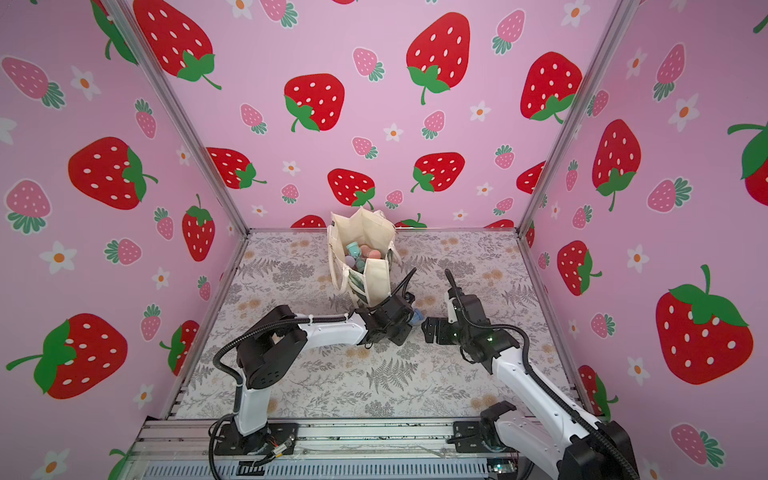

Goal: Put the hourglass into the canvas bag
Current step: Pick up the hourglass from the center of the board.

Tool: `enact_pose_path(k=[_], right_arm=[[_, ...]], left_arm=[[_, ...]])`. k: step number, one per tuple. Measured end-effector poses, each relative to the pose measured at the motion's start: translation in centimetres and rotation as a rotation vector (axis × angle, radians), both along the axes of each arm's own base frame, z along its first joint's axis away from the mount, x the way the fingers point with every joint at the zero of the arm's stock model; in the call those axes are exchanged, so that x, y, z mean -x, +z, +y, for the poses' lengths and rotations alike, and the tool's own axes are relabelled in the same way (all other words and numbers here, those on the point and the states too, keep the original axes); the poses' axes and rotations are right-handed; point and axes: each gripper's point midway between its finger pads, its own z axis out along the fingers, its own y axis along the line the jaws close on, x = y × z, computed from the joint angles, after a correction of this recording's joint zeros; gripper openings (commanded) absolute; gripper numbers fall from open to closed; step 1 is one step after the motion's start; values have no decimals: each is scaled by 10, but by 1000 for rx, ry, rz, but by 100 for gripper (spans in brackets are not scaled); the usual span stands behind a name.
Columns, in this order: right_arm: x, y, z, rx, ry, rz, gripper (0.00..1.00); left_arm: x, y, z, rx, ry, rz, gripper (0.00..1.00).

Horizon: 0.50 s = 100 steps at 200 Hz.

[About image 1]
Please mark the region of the teal hourglass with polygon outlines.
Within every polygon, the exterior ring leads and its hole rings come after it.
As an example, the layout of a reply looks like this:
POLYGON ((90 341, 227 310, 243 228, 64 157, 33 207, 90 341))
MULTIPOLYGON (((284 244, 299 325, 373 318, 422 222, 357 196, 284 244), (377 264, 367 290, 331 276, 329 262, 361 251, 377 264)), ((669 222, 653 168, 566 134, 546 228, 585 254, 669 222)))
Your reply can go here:
POLYGON ((360 245, 358 242, 351 242, 345 246, 346 252, 353 258, 364 257, 366 255, 365 245, 360 245))

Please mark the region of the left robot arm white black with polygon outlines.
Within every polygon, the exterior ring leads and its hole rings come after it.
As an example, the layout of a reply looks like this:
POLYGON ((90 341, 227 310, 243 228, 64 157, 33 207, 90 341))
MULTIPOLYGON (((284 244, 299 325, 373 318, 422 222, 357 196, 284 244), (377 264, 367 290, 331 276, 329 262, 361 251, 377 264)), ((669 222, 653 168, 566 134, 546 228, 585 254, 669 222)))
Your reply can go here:
POLYGON ((335 345, 401 345, 412 329, 415 296, 388 296, 373 307, 343 315, 299 315, 279 305, 214 356, 214 366, 235 382, 234 426, 250 437, 268 423, 271 387, 306 350, 335 345))

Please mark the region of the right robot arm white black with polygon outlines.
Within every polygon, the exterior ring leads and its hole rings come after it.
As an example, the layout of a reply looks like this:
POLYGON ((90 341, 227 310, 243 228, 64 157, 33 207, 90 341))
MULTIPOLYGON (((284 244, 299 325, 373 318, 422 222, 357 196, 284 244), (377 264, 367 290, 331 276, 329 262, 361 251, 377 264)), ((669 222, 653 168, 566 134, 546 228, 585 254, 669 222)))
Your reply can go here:
POLYGON ((514 325, 492 324, 480 299, 459 287, 445 296, 447 314, 422 324, 425 340, 456 345, 465 361, 482 366, 528 409, 508 401, 486 408, 470 441, 491 451, 511 449, 552 479, 636 479, 627 432, 604 422, 559 390, 529 360, 530 339, 514 325))

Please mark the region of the canvas tote bag floral print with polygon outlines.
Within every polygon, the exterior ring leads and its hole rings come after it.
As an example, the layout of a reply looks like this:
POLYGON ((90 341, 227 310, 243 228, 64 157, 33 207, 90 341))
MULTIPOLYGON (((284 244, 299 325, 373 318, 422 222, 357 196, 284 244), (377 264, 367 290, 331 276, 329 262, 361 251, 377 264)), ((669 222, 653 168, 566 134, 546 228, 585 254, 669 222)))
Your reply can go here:
POLYGON ((328 262, 332 283, 358 305, 374 306, 390 295, 392 265, 400 261, 395 248, 396 229, 382 211, 360 207, 350 217, 331 215, 327 227, 328 262), (369 245, 384 253, 383 259, 353 258, 345 246, 369 245))

